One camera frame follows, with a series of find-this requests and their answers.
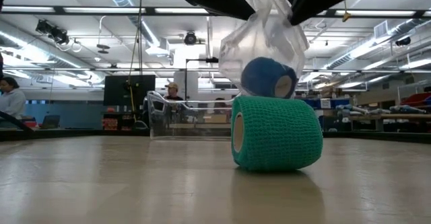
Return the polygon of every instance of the ceiling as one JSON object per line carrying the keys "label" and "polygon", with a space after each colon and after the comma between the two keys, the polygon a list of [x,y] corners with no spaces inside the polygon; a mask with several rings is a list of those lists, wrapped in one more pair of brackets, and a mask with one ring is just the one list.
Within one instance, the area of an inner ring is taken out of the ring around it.
{"label": "ceiling", "polygon": [[[139,3],[139,0],[132,0],[134,5]],[[113,0],[5,0],[5,5],[43,5],[43,6],[116,6]],[[184,0],[142,0],[144,7],[191,7]],[[431,7],[431,0],[347,0],[346,5],[348,9],[387,9],[387,10],[428,10]],[[344,3],[336,5],[334,9],[344,9]],[[20,14],[3,14],[0,15],[0,21],[9,24],[10,26],[23,31],[29,36],[33,36],[36,40],[28,42],[29,38],[22,38],[27,43],[34,44],[39,40],[54,46],[55,44],[47,36],[40,35],[35,31],[38,20],[48,20],[51,24],[67,30],[70,38],[78,41],[81,44],[73,45],[71,43],[65,46],[58,46],[54,50],[50,50],[53,55],[67,53],[71,56],[71,60],[76,59],[81,62],[81,67],[103,67],[107,68],[111,65],[117,65],[118,68],[128,69],[139,67],[139,58],[137,50],[135,49],[135,56],[132,59],[133,46],[136,35],[136,26],[134,26],[126,16],[107,16],[103,18],[101,23],[101,31],[99,35],[100,16],[91,15],[20,15]],[[198,38],[207,43],[213,52],[212,56],[218,57],[219,47],[221,40],[229,33],[239,27],[243,21],[228,18],[228,17],[211,17],[211,27],[208,27],[207,16],[148,16],[144,17],[149,29],[158,38],[165,38],[170,43],[170,49],[174,51],[175,48],[184,46],[182,43],[183,36],[188,31],[194,31]],[[310,41],[310,48],[305,52],[307,62],[306,69],[323,69],[329,62],[329,59],[345,52],[355,43],[366,40],[374,35],[374,27],[384,22],[384,16],[374,19],[357,19],[351,18],[346,22],[342,22],[339,18],[312,18],[301,24],[302,29]],[[387,20],[389,27],[400,24],[405,20],[389,19]],[[208,40],[208,29],[210,29],[210,40]],[[409,46],[395,46],[391,48],[391,43],[379,44],[374,50],[368,53],[358,55],[355,60],[349,61],[334,69],[349,70],[349,69],[363,69],[364,67],[386,59],[392,54],[402,54],[404,50],[419,46],[429,41],[431,36],[429,25],[424,24],[420,28],[416,28],[409,32],[411,35],[411,44]],[[109,54],[100,54],[97,44],[105,44],[110,47]],[[201,57],[207,56],[207,47],[204,44],[194,46],[195,50],[199,52]],[[417,52],[410,52],[409,55],[419,57],[418,55],[426,55],[429,46],[424,46]],[[397,65],[406,62],[406,56],[402,55],[397,57]],[[143,53],[144,68],[172,68],[170,61],[166,57],[157,57]],[[385,65],[375,67],[373,69],[394,69],[394,60],[389,61]],[[217,65],[210,65],[201,63],[200,68],[215,69]],[[173,71],[145,71],[145,74],[155,73],[159,78],[171,78]],[[114,74],[128,74],[128,72],[117,72]],[[98,76],[100,79],[104,75],[112,75],[112,73],[101,73]],[[363,73],[354,74],[344,73],[343,75],[336,73],[327,73],[320,75],[314,73],[312,77],[306,78],[310,73],[305,73],[302,78],[302,84],[309,82],[313,86],[331,85],[332,82],[337,81],[340,76],[343,76],[341,83],[352,81],[356,78],[364,78]],[[368,74],[368,76],[381,77],[382,74]],[[202,77],[219,77],[223,75],[219,73],[205,73],[201,72]]]}

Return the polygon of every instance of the teal bandage roll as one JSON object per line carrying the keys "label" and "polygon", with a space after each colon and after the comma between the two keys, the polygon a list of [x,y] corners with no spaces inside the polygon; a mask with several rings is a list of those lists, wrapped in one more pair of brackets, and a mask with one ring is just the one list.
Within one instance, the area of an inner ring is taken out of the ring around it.
{"label": "teal bandage roll", "polygon": [[240,96],[232,107],[232,155],[250,171],[307,167],[322,153],[314,110],[302,100]]}

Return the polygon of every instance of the plastic bag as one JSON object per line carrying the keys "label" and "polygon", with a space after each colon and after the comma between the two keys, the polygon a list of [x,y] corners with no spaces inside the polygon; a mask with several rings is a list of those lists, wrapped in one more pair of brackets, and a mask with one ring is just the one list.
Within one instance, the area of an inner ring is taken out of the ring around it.
{"label": "plastic bag", "polygon": [[256,13],[222,40],[219,71],[243,94],[291,98],[305,64],[304,32],[289,23],[287,0],[251,0],[251,5]]}

